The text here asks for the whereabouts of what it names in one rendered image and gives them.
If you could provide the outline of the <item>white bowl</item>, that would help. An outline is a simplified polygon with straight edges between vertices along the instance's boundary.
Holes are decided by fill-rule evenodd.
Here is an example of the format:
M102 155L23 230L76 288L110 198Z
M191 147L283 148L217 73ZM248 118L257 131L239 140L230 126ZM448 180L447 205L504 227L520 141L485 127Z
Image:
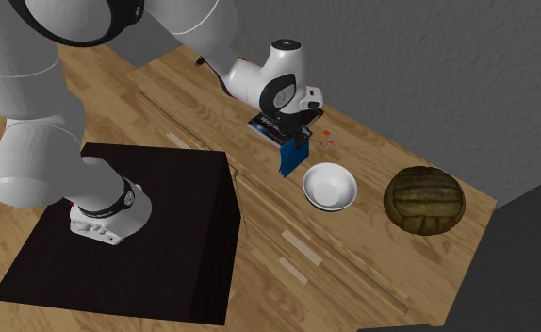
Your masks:
M354 202L358 189L350 171L335 163L322 162L304 174L303 192L314 207L339 211Z

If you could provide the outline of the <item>brown leather ball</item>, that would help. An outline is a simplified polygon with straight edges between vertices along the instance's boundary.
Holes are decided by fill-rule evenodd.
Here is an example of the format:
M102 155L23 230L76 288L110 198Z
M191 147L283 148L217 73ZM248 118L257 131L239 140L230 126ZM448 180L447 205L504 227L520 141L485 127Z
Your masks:
M462 187L450 174L427 166L402 169L384 193L389 220L401 230L433 236L455 227L466 211Z

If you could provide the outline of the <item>small orange and clear object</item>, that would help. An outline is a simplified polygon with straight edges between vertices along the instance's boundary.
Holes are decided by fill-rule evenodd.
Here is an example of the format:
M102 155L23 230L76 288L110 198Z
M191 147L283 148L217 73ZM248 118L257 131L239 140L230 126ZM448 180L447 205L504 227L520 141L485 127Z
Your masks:
M317 139L317 145L329 150L334 145L338 136L339 134L335 130L323 130Z

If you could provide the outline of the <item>dark robot stand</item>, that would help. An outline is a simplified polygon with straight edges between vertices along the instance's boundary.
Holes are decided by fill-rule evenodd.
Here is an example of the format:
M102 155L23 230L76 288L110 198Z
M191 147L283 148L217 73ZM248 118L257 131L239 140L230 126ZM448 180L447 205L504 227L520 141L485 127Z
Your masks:
M240 226L224 152L88 143L82 153L142 186L147 224L106 244L73 233L68 202L54 203L0 282L0 301L223 324Z

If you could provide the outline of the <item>dark book with pale lettering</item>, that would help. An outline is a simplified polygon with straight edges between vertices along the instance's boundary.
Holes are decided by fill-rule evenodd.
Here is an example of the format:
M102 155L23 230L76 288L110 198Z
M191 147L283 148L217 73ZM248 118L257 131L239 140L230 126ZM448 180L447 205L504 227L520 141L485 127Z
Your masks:
M262 112L254 116L248 122L248 126L277 148L281 148L286 143L286 136L278 125Z

